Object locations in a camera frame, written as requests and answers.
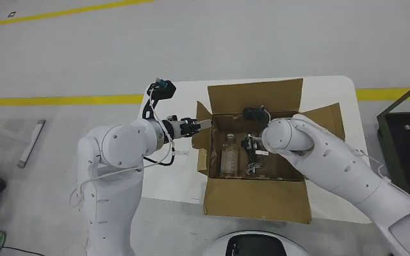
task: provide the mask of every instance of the floor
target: floor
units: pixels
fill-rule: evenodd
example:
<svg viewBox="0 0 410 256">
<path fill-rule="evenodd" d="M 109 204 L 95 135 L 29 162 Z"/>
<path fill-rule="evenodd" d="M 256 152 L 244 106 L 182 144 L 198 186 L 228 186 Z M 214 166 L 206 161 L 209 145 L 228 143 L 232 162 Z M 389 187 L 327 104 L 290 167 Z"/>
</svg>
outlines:
<svg viewBox="0 0 410 256">
<path fill-rule="evenodd" d="M 25 15 L 42 11 L 16 4 L 0 2 L 0 20 L 16 6 Z M 194 81 L 337 74 L 357 88 L 409 87 L 404 49 L 410 36 L 403 33 L 409 12 L 403 1 L 161 0 L 0 26 L 1 97 L 143 93 L 157 76 Z M 389 104 L 359 103 L 369 154 L 380 160 L 375 117 Z M 95 126 L 131 122 L 139 108 L 0 107 L 0 126 L 12 131 L 30 134 L 38 119 L 47 120 L 25 169 L 17 168 L 24 147 L 0 138 L 0 175 L 8 181 L 0 229 L 8 233 L 8 246 L 47 256 L 83 254 L 86 230 L 68 204 L 76 186 L 77 140 Z M 200 255 L 215 238 L 243 229 L 277 232 L 311 255 L 388 254 L 373 225 L 219 218 L 203 216 L 199 205 L 148 198 L 133 220 L 131 243 L 137 255 Z M 4 249 L 0 255 L 23 254 Z"/>
</svg>

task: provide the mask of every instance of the black cable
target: black cable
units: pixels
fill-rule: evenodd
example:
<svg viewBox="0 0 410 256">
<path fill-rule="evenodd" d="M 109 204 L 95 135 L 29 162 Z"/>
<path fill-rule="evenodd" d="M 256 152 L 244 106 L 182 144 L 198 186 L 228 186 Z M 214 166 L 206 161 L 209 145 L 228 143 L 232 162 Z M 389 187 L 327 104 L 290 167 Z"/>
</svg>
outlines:
<svg viewBox="0 0 410 256">
<path fill-rule="evenodd" d="M 170 166 L 170 165 L 172 165 L 172 163 L 174 162 L 174 159 L 175 159 L 175 155 L 172 155 L 172 157 L 171 157 L 171 161 L 169 161 L 169 163 L 159 163 L 159 162 L 157 162 L 157 161 L 155 161 L 155 160 L 152 160 L 151 158 L 148 158 L 148 157 L 143 157 L 145 160 L 147 160 L 148 162 L 151 162 L 151 163 L 154 163 L 154 164 L 156 164 L 156 163 L 158 163 L 158 165 L 162 165 L 162 166 Z"/>
<path fill-rule="evenodd" d="M 39 256 L 45 256 L 44 254 L 39 254 L 39 253 L 37 253 L 37 252 L 29 252 L 29 251 L 25 251 L 25 250 L 13 248 L 13 247 L 3 246 L 2 248 L 12 249 L 12 250 L 20 251 L 20 252 L 31 253 L 31 254 L 35 254 L 35 255 L 39 255 Z"/>
</svg>

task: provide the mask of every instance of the box flap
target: box flap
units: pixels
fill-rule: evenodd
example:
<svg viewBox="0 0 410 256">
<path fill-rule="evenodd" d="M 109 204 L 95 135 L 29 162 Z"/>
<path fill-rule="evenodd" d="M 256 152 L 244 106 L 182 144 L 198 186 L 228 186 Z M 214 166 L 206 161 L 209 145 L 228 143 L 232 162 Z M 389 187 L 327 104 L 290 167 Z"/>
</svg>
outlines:
<svg viewBox="0 0 410 256">
<path fill-rule="evenodd" d="M 208 179 L 204 214 L 311 222 L 305 182 Z"/>
<path fill-rule="evenodd" d="M 197 101 L 197 119 L 198 121 L 212 119 L 211 113 L 199 101 Z M 205 175 L 208 175 L 209 155 L 207 152 L 211 152 L 211 132 L 212 129 L 205 129 L 192 136 L 192 147 L 199 149 L 197 170 Z"/>
<path fill-rule="evenodd" d="M 245 107 L 268 111 L 299 111 L 303 78 L 248 84 L 209 86 L 212 113 L 238 114 Z"/>
<path fill-rule="evenodd" d="M 318 125 L 325 127 L 329 132 L 333 133 L 336 137 L 339 137 L 339 139 L 343 141 L 345 140 L 345 129 L 343 128 L 339 103 L 303 112 L 301 114 L 312 119 Z"/>
</svg>

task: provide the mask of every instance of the yellow line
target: yellow line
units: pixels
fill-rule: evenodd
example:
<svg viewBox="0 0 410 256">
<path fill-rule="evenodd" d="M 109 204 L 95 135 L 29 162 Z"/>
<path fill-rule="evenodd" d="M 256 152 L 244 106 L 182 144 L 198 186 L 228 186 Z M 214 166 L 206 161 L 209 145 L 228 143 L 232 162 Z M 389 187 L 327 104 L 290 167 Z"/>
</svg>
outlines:
<svg viewBox="0 0 410 256">
<path fill-rule="evenodd" d="M 410 89 L 357 89 L 358 101 L 397 100 Z M 0 106 L 64 106 L 64 105 L 116 105 L 141 104 L 144 95 L 107 95 L 45 98 L 0 98 Z"/>
<path fill-rule="evenodd" d="M 0 106 L 62 106 L 62 105 L 112 105 L 141 104 L 144 96 L 111 95 L 79 97 L 46 97 L 46 98 L 3 98 Z"/>
<path fill-rule="evenodd" d="M 397 100 L 410 88 L 357 89 L 358 101 Z"/>
<path fill-rule="evenodd" d="M 109 9 L 109 8 L 121 7 L 121 6 L 127 6 L 127 5 L 141 4 L 141 3 L 149 3 L 149 2 L 154 2 L 154 1 L 155 0 L 125 0 L 121 2 L 86 6 L 86 7 L 59 11 L 59 12 L 43 13 L 43 14 L 38 14 L 38 15 L 28 16 L 28 17 L 10 18 L 7 20 L 0 20 L 0 26 L 11 24 L 11 23 L 16 23 L 16 22 L 48 19 L 48 18 L 54 18 L 58 16 L 63 16 L 63 15 L 70 15 L 70 14 L 82 13 L 82 12 L 92 12 L 96 10 L 103 10 L 103 9 Z"/>
</svg>

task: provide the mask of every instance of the metal stand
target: metal stand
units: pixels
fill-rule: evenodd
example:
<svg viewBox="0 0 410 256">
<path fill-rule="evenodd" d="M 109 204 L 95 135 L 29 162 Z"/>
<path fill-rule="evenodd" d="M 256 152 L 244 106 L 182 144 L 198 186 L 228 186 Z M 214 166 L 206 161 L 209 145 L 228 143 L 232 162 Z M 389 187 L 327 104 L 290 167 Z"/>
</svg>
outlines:
<svg viewBox="0 0 410 256">
<path fill-rule="evenodd" d="M 17 134 L 15 132 L 12 132 L 6 129 L 0 129 L 0 136 L 4 136 L 7 138 L 28 144 L 23 154 L 21 155 L 19 163 L 17 164 L 19 168 L 26 167 L 28 157 L 30 156 L 31 151 L 33 150 L 34 144 L 36 143 L 38 135 L 40 134 L 41 129 L 43 128 L 44 124 L 45 124 L 45 120 L 39 120 L 30 138 L 21 136 L 20 134 Z"/>
</svg>

